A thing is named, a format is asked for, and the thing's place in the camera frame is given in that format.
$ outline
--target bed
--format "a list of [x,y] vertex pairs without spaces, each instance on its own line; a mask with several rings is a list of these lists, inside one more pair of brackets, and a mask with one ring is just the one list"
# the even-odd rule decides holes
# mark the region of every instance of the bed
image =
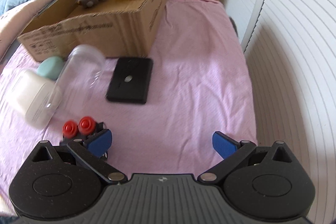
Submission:
[[[129,177],[132,173],[198,176],[221,161],[212,148],[214,131],[257,143],[251,81],[236,33],[218,0],[168,0],[149,57],[154,68],[145,105],[105,100],[116,65],[116,60],[108,59],[93,98],[81,111],[111,129],[108,163]],[[38,141],[59,144],[63,124],[53,117],[39,131],[10,109],[4,97],[11,83],[22,69],[35,70],[38,63],[17,42],[4,60],[8,62],[3,62],[0,76],[0,197],[6,207],[0,212],[12,215],[11,180]],[[71,109],[76,109],[82,91],[77,86],[69,90]]]

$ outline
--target white container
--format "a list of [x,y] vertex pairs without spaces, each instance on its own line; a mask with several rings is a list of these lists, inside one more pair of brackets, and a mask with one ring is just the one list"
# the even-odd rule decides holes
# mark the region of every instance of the white container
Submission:
[[[51,107],[46,103],[53,92]],[[41,77],[30,70],[23,70],[17,77],[6,99],[30,126],[45,128],[62,100],[62,94],[55,82]]]

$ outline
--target cardboard box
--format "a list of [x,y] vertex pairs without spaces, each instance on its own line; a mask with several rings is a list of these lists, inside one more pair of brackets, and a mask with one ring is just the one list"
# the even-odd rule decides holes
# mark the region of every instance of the cardboard box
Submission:
[[66,58],[79,44],[106,57],[147,56],[167,0],[106,0],[92,8],[57,0],[34,18],[18,38],[36,61]]

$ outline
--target blue gripper pad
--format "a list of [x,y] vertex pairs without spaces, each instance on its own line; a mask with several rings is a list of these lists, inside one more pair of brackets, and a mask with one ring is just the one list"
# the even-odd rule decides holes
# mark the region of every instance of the blue gripper pad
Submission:
[[240,148],[240,143],[226,136],[220,131],[212,135],[212,146],[216,152],[225,160]]
[[93,136],[85,141],[86,149],[100,158],[112,145],[112,132],[109,129],[104,129],[96,136]]

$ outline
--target black notebook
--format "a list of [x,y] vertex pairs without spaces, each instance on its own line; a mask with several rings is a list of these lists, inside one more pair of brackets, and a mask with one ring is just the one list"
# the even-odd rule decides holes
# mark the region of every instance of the black notebook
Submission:
[[152,67],[153,61],[150,58],[119,58],[106,99],[110,102],[145,104]]

